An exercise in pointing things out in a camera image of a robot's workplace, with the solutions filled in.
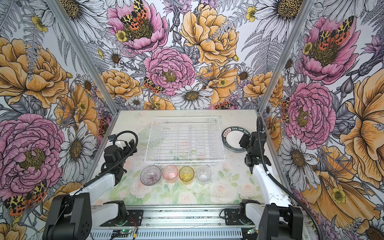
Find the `white plate green band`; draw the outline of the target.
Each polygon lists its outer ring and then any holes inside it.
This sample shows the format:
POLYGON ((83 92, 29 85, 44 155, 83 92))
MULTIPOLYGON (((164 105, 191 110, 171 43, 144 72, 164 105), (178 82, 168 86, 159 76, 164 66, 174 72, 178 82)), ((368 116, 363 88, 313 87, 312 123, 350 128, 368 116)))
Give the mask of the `white plate green band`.
POLYGON ((224 146, 232 152, 245 152, 251 133, 241 127, 228 127, 222 132, 224 146))

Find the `white ceramic bowl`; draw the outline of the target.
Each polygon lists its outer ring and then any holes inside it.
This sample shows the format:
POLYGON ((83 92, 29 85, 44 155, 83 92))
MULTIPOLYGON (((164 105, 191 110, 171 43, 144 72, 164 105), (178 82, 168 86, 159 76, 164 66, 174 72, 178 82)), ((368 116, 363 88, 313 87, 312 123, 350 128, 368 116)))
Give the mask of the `white ceramic bowl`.
POLYGON ((162 176, 162 171, 157 166, 147 166, 140 174, 140 181, 145 186, 155 185, 162 176))

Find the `pink glass cup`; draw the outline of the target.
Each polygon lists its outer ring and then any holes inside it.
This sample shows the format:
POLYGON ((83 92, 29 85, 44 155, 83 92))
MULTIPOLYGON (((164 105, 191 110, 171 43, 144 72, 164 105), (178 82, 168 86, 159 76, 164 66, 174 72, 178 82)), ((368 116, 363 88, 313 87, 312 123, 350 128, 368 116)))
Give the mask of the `pink glass cup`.
POLYGON ((168 165, 163 169, 163 178, 167 181, 173 181, 178 177, 179 170, 174 165, 168 165))

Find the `clear glass cup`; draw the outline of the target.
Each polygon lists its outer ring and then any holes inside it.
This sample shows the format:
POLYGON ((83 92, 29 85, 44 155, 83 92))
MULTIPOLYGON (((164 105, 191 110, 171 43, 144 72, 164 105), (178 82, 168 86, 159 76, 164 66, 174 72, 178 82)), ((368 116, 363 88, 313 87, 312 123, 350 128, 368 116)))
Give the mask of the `clear glass cup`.
POLYGON ((196 177, 200 182, 207 183, 212 177, 212 172, 209 167, 199 167, 196 171, 196 177))

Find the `yellow glass cup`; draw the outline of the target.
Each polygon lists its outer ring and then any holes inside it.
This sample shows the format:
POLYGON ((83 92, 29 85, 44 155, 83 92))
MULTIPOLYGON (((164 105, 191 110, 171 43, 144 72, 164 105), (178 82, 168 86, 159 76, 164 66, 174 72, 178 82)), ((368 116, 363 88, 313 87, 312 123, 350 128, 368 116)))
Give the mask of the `yellow glass cup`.
POLYGON ((184 166, 179 170, 179 178, 183 182, 190 182, 195 176, 195 171, 192 167, 184 166))

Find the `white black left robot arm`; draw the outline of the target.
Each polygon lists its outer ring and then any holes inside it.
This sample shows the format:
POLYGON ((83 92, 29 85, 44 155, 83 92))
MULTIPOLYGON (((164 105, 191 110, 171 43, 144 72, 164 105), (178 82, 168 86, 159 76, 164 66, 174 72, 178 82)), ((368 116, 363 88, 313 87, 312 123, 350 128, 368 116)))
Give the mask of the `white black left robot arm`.
POLYGON ((128 213, 124 201, 111 201, 99 207, 94 202, 123 178, 125 161, 137 152, 137 142, 125 142, 123 148, 113 144, 104 150, 105 166, 100 175, 78 190, 52 200, 44 240, 85 240, 91 231, 105 223, 124 224, 128 213))

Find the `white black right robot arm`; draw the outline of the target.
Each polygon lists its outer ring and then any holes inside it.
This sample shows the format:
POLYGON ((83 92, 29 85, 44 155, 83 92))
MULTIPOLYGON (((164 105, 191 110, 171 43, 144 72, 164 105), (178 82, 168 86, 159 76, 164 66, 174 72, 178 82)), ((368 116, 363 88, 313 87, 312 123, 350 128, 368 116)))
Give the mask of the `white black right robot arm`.
POLYGON ((252 222, 258 240, 301 240, 303 238, 304 215, 292 206, 288 194, 273 176, 273 168, 265 156, 266 135, 253 132, 244 134, 240 147, 246 150, 245 164, 252 177, 259 183, 265 205, 251 200, 242 200, 240 216, 252 222))

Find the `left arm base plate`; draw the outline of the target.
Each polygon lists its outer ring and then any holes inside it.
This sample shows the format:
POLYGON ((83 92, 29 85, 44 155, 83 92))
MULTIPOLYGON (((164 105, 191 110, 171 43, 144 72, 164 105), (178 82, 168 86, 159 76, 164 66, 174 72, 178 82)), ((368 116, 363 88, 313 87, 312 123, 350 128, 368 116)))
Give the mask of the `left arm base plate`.
POLYGON ((143 213, 143 210, 126 210, 125 214, 103 223, 101 227, 140 227, 143 213))

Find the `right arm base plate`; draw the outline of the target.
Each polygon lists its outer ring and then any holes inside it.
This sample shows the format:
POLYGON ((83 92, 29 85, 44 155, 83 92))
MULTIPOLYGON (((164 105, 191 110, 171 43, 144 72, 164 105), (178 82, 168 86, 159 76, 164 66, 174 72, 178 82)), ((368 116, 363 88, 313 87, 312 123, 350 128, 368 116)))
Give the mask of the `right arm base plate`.
POLYGON ((226 226, 258 226, 262 213, 258 210, 226 208, 221 210, 219 217, 225 221, 226 226))

